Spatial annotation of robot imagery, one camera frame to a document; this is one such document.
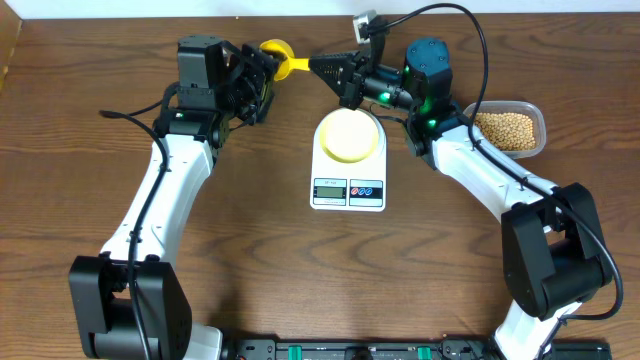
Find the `yellow measuring scoop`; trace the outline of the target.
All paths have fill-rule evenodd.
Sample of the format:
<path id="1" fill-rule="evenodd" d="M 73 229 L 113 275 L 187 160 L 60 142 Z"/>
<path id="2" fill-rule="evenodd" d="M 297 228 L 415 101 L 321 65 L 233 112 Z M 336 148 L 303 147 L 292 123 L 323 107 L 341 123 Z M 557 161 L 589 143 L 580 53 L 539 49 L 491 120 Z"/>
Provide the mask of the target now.
<path id="1" fill-rule="evenodd" d="M 274 57 L 279 65 L 275 81 L 282 81 L 293 71 L 310 71 L 309 58 L 297 58 L 291 46 L 281 39 L 271 39 L 260 44 L 259 49 Z"/>

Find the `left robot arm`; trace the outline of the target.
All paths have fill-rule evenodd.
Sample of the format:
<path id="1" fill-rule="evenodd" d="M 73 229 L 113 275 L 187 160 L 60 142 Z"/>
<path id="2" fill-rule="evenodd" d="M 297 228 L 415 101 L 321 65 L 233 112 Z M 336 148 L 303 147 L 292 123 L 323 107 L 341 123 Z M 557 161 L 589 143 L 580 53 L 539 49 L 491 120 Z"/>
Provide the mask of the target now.
<path id="1" fill-rule="evenodd" d="M 178 43 L 179 78 L 146 127 L 151 158 L 121 224 L 69 285 L 81 347 L 93 359 L 218 359 L 223 334 L 196 323 L 176 259 L 195 198 L 232 131 L 265 119 L 282 54 L 213 35 Z"/>

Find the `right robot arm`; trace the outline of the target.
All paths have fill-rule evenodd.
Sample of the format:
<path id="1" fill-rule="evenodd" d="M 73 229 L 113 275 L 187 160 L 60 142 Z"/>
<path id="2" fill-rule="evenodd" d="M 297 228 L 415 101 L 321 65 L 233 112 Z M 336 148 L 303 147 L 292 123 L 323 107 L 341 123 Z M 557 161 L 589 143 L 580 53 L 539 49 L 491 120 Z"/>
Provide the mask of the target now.
<path id="1" fill-rule="evenodd" d="M 381 65 L 382 43 L 361 51 L 314 56 L 312 73 L 355 109 L 363 100 L 407 112 L 409 149 L 464 186 L 501 225 L 504 279 L 513 298 L 489 351 L 500 359 L 598 359 L 601 345 L 558 346 L 559 328 L 601 288 L 623 290 L 603 239 L 591 193 L 559 187 L 515 163 L 487 141 L 451 98 L 446 44 L 422 38 L 400 69 Z"/>

